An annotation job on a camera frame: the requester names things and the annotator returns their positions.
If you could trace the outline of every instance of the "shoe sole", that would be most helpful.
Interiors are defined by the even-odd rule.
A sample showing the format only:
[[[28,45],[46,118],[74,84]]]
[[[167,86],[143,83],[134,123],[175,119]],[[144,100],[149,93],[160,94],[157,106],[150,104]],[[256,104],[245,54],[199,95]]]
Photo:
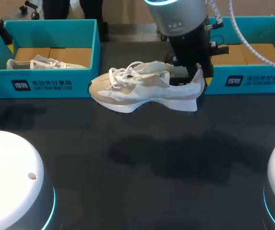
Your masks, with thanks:
[[[148,101],[143,101],[135,104],[128,104],[128,105],[118,105],[118,104],[109,104],[102,102],[100,100],[97,100],[93,98],[97,103],[101,104],[102,106],[119,112],[119,113],[126,113],[129,114],[133,111],[135,111],[137,108],[142,106],[145,103],[148,102],[157,102],[160,103],[169,109],[172,110],[178,110],[178,111],[185,111],[185,112],[196,112],[197,111],[197,101],[196,99],[191,99],[191,100],[167,100],[167,99],[150,99]]]

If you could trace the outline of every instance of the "teal box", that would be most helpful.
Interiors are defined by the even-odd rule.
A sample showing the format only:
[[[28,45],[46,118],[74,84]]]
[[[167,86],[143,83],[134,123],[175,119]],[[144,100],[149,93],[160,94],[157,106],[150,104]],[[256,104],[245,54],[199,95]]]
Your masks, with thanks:
[[[0,38],[0,98],[90,97],[88,85],[98,76],[100,64],[96,20],[6,21],[5,28],[13,37],[14,54]],[[6,70],[19,47],[92,48],[90,67]]]
[[[226,45],[241,44],[229,17],[224,27],[211,31],[221,35]],[[275,46],[275,16],[236,17],[240,31],[249,43],[272,43]],[[214,37],[221,43],[221,37]],[[215,66],[214,77],[206,94],[275,93],[275,68],[268,65]]]

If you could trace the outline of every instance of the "white sneaker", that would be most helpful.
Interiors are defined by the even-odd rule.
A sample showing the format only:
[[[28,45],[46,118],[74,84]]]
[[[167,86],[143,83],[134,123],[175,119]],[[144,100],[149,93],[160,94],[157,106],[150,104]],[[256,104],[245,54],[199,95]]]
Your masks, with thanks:
[[[86,68],[81,65],[64,63],[62,61],[57,61],[52,58],[45,58],[40,55],[31,61],[15,61],[9,59],[7,62],[7,69],[76,69],[76,68]]]
[[[171,78],[188,78],[184,67],[163,62],[134,62],[126,69],[111,68],[91,81],[92,98],[104,107],[131,113],[147,102],[159,102],[180,111],[197,111],[196,99],[205,88],[201,67],[193,80],[186,85],[172,86]]]

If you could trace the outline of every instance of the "small hole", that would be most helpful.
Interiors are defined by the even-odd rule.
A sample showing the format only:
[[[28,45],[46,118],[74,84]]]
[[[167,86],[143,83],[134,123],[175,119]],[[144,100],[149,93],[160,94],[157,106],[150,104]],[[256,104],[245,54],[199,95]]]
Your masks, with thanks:
[[[36,175],[35,175],[34,173],[32,173],[32,172],[28,174],[28,177],[29,177],[31,180],[36,180],[36,179],[37,179]]]

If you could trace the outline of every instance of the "table surface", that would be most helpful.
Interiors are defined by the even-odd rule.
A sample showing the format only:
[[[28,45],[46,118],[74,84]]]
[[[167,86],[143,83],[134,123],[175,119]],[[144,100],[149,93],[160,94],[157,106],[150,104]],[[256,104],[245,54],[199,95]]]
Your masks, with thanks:
[[[104,44],[100,72],[169,49]],[[0,100],[0,130],[40,153],[64,230],[263,230],[275,94],[206,96],[196,113],[149,103],[127,115],[92,99]]]

